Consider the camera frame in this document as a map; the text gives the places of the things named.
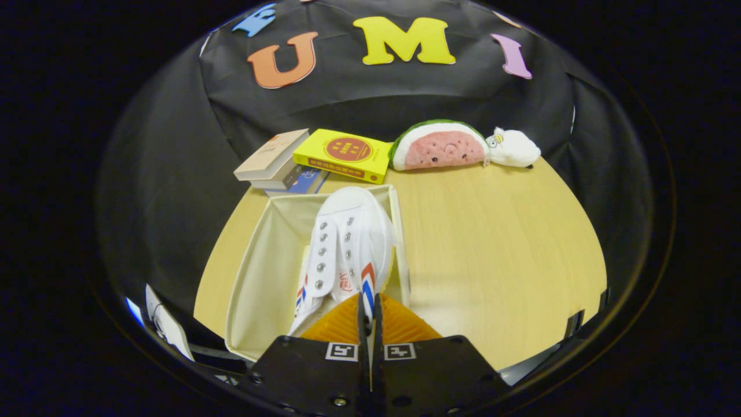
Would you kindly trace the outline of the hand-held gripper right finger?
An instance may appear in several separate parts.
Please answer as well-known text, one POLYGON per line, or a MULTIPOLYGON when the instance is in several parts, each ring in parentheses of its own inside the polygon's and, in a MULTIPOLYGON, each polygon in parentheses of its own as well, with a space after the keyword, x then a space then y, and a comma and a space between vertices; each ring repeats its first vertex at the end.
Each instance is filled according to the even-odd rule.
POLYGON ((391 309, 374 301, 372 416, 464 416, 511 390, 462 335, 391 343, 391 309))

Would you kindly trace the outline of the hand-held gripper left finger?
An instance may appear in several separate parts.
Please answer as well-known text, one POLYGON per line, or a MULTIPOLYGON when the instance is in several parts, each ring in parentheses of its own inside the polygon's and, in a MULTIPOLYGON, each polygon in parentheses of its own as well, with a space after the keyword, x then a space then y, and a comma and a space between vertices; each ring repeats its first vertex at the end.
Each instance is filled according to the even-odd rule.
POLYGON ((239 379, 238 390, 270 414, 368 416, 370 354, 359 295, 346 317, 357 331, 354 342, 277 337, 239 379))

